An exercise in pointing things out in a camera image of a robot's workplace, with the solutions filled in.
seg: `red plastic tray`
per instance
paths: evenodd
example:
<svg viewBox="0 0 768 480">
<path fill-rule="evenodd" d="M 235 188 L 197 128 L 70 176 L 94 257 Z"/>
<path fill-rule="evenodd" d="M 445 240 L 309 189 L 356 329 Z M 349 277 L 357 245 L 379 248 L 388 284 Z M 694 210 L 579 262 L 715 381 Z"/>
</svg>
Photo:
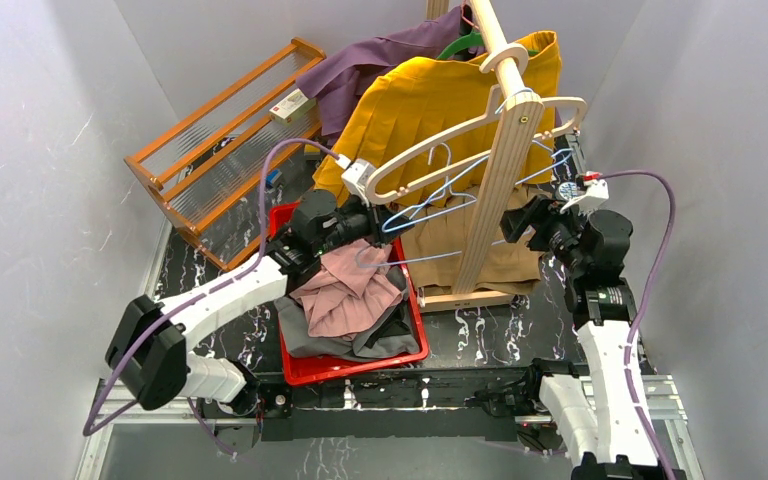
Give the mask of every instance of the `red plastic tray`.
<svg viewBox="0 0 768 480">
<path fill-rule="evenodd" d="M 298 203 L 279 205 L 269 212 L 269 235 L 275 235 L 275 232 L 285 223 L 290 221 Z M 405 259 L 402 251 L 402 244 L 398 240 L 393 243 L 393 251 L 390 254 L 390 261 L 400 261 Z M 425 336 L 425 328 L 422 325 L 422 317 L 419 315 L 419 304 L 416 301 L 416 292 L 414 292 L 408 269 L 402 265 L 402 272 L 408 281 L 408 290 L 410 292 L 410 313 L 413 320 L 413 331 L 416 334 L 419 352 L 414 354 L 402 353 L 392 358 L 378 360 L 375 362 L 358 363 L 342 358 L 332 357 L 330 355 L 321 355 L 318 357 L 295 358 L 287 353 L 287 346 L 284 344 L 284 335 L 281 335 L 281 356 L 284 359 L 284 378 L 287 383 L 293 386 L 308 385 L 325 380 L 347 377 L 356 373 L 378 370 L 381 368 L 396 367 L 407 363 L 418 362 L 428 356 L 431 349 L 428 347 L 428 338 Z"/>
</svg>

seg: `tan cloth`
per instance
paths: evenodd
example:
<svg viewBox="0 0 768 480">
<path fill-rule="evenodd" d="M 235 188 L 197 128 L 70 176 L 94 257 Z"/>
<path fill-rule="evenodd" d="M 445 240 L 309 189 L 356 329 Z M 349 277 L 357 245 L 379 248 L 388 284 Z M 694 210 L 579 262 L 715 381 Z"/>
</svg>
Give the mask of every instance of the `tan cloth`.
<svg viewBox="0 0 768 480">
<path fill-rule="evenodd" d="M 465 193 L 478 196 L 478 186 Z M 525 205 L 537 193 L 535 187 L 518 188 L 508 200 L 508 210 Z M 464 203 L 463 197 L 450 197 L 445 208 Z M 428 207 L 426 214 L 439 212 L 441 208 Z M 408 259 L 427 257 L 446 252 L 465 249 L 466 235 L 469 231 L 475 205 L 470 205 L 449 214 L 420 222 L 400 237 L 405 257 Z M 502 230 L 497 229 L 494 240 L 502 240 Z M 540 280 L 540 252 L 532 252 L 525 245 L 531 234 L 524 235 L 516 244 L 504 243 L 490 247 L 481 273 L 478 275 L 478 289 L 497 290 L 503 293 L 524 295 L 531 293 Z M 451 287 L 458 276 L 461 256 L 428 260 L 408 264 L 411 279 L 416 287 L 426 288 L 426 295 L 451 293 Z"/>
</svg>

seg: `pink garment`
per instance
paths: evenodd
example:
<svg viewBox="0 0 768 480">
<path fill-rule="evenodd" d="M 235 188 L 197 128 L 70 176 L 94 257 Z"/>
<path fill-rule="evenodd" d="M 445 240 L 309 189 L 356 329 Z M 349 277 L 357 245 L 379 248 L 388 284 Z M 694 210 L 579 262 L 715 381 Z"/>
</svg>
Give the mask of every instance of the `pink garment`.
<svg viewBox="0 0 768 480">
<path fill-rule="evenodd" d="M 402 299 L 389 280 L 388 267 L 363 268 L 362 264 L 387 261 L 390 246 L 367 248 L 357 240 L 322 256 L 322 270 L 290 293 L 302 304 L 311 337 L 341 337 L 371 328 L 387 308 Z M 355 256 L 364 250 L 357 261 Z"/>
</svg>

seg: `green hanger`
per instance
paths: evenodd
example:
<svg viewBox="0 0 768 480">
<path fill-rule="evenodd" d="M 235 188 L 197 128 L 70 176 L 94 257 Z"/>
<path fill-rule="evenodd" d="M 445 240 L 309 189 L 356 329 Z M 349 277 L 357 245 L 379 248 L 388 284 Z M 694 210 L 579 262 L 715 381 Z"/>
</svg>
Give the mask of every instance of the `green hanger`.
<svg viewBox="0 0 768 480">
<path fill-rule="evenodd" d="M 481 34 L 477 31 L 473 30 L 463 37 L 460 37 L 459 39 L 452 42 L 448 47 L 443 49 L 443 53 L 441 53 L 437 60 L 447 60 L 452 55 L 466 50 L 467 48 L 473 48 L 473 47 L 483 47 L 484 46 L 484 40 L 481 38 Z M 540 52 L 537 52 L 535 50 L 529 50 L 528 56 L 533 57 L 537 55 Z"/>
</svg>

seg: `purple garment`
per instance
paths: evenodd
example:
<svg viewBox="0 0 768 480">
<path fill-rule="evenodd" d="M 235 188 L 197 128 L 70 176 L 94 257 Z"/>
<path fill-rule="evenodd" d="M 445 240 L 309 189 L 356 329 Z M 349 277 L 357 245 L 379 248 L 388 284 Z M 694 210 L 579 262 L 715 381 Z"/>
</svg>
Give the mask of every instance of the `purple garment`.
<svg viewBox="0 0 768 480">
<path fill-rule="evenodd" d="M 414 28 L 349 45 L 296 79 L 308 98 L 316 98 L 322 135 L 336 140 L 372 82 L 413 57 L 437 58 L 458 39 L 461 7 Z"/>
</svg>

